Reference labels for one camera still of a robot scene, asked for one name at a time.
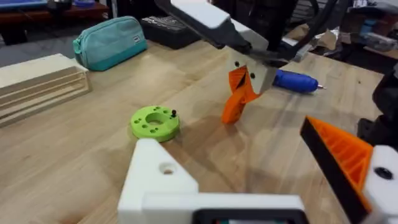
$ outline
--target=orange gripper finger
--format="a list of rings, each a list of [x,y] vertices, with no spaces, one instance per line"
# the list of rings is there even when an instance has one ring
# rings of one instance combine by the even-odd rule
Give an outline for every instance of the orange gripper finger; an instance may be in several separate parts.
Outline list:
[[[236,89],[225,104],[221,120],[225,124],[235,123],[242,115],[244,106],[245,89]]]

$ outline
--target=wooden workbench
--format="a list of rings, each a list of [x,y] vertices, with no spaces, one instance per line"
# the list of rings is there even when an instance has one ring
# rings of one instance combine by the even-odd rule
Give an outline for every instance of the wooden workbench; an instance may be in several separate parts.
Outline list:
[[[176,109],[181,134],[164,144],[203,192],[299,194],[311,223],[345,219],[299,135],[310,114],[351,133],[379,114],[381,75],[309,54],[284,69],[328,87],[313,95],[273,88],[235,125],[220,116],[230,96],[228,52],[197,42],[150,44],[143,54],[91,76],[93,92],[0,129],[0,223],[116,223],[135,140],[128,122],[148,105]]]

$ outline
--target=hole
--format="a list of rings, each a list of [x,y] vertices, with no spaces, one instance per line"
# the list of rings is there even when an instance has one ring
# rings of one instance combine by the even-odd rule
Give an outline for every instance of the hole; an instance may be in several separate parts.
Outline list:
[[[160,125],[166,122],[168,117],[169,116],[163,113],[151,113],[145,117],[145,121],[150,125]]]
[[[374,172],[379,177],[386,179],[386,180],[392,180],[394,178],[394,176],[392,175],[392,172],[384,167],[376,167],[376,168],[374,168]]]
[[[174,164],[164,162],[159,166],[159,170],[164,175],[172,175],[177,170],[177,167]]]
[[[149,121],[148,123],[151,124],[151,125],[160,125],[160,124],[163,124],[163,122],[157,121],[157,120]]]

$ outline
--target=teal pouch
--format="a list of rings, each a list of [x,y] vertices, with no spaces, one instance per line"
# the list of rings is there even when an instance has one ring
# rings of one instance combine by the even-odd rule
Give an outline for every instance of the teal pouch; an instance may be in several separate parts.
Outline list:
[[[73,41],[76,60],[94,71],[104,71],[144,51],[147,41],[138,21],[124,16],[85,29]]]

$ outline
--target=green ring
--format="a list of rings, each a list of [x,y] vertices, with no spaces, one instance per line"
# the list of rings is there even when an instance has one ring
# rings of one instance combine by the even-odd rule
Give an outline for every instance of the green ring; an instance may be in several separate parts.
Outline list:
[[[174,138],[178,133],[180,119],[178,115],[173,117],[172,110],[164,106],[147,106],[139,109],[131,117],[130,125],[135,137],[164,142]]]

